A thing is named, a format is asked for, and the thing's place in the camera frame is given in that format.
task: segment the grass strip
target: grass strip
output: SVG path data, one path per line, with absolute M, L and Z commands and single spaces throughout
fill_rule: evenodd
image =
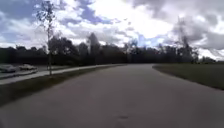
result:
M 0 86 L 0 106 L 15 101 L 25 96 L 32 95 L 35 92 L 55 86 L 65 80 L 90 73 L 96 70 L 106 69 L 115 66 L 95 67 L 89 69 L 80 69 L 52 76 L 41 76 L 29 80 Z
M 160 72 L 224 90 L 224 65 L 221 64 L 166 64 L 155 65 Z

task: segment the curved road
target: curved road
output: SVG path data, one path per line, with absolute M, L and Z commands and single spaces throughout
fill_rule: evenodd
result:
M 223 128 L 224 92 L 151 65 L 120 66 L 8 104 L 0 121 L 4 128 Z

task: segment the cloud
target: cloud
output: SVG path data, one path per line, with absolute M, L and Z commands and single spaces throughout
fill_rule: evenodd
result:
M 95 0 L 88 7 L 95 12 L 96 17 L 114 21 L 117 23 L 114 25 L 121 26 L 120 29 L 128 26 L 145 38 L 154 38 L 172 29 L 172 24 L 152 18 L 153 12 L 146 5 L 133 7 L 131 3 L 122 0 Z

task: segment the car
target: car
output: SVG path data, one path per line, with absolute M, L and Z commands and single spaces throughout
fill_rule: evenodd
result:
M 37 68 L 35 66 L 24 64 L 19 66 L 20 70 L 36 70 Z
M 0 71 L 2 73 L 14 73 L 14 72 L 18 71 L 18 68 L 14 67 L 12 65 L 1 65 Z

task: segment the blue sky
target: blue sky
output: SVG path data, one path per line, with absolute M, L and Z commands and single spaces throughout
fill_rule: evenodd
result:
M 55 33 L 71 39 L 74 44 L 86 41 L 86 37 L 94 32 L 102 44 L 123 46 L 137 39 L 139 46 L 155 47 L 177 38 L 177 19 L 184 17 L 191 45 L 199 48 L 203 55 L 224 58 L 222 7 L 206 2 L 203 5 L 201 0 L 173 1 L 176 0 L 51 0 L 58 7 L 55 10 Z M 23 45 L 29 48 L 45 44 L 46 33 L 34 16 L 41 2 L 0 1 L 1 47 Z M 197 2 L 200 7 L 192 6 Z

